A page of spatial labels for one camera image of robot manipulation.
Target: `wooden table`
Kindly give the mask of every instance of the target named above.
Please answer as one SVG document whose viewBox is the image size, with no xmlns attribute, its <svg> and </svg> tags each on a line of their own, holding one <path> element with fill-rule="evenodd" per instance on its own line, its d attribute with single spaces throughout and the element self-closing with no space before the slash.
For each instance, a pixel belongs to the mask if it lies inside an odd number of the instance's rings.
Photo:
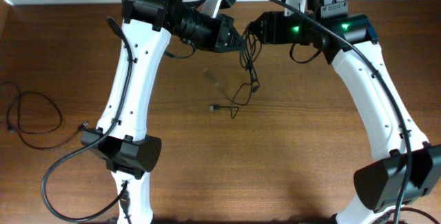
<svg viewBox="0 0 441 224">
<path fill-rule="evenodd" d="M 413 119 L 432 144 L 441 142 L 441 0 L 351 1 L 380 36 L 389 73 Z M 271 3 L 237 3 L 223 11 L 239 32 Z M 112 87 L 120 40 L 105 18 L 121 22 L 121 5 L 16 6 L 0 40 L 0 79 L 23 90 L 42 92 L 59 105 L 63 127 L 45 136 L 26 136 L 51 145 L 84 120 L 96 125 Z M 312 48 L 297 48 L 307 58 Z M 170 52 L 190 49 L 173 38 Z M 353 173 L 372 163 L 361 118 L 344 83 L 324 57 L 307 65 L 292 62 L 289 45 L 267 45 L 256 62 L 262 87 L 251 104 L 231 120 L 228 105 L 204 76 L 209 68 L 233 94 L 249 80 L 238 53 L 198 51 L 191 59 L 164 58 L 148 115 L 148 133 L 163 140 L 152 172 L 151 202 L 156 217 L 178 220 L 301 220 L 339 212 L 355 194 Z M 53 151 L 24 146 L 6 132 L 7 104 L 15 93 L 4 88 L 0 126 L 0 222 L 61 223 L 41 200 L 44 172 L 58 158 L 81 147 L 80 137 Z M 26 98 L 23 126 L 47 129 L 54 110 Z M 106 206 L 116 188 L 104 162 L 85 153 L 59 167 L 48 183 L 54 206 L 68 216 L 85 216 Z M 441 186 L 418 200 L 441 220 Z M 98 218 L 117 215 L 114 207 Z M 415 214 L 410 223 L 428 223 Z"/>
</svg>

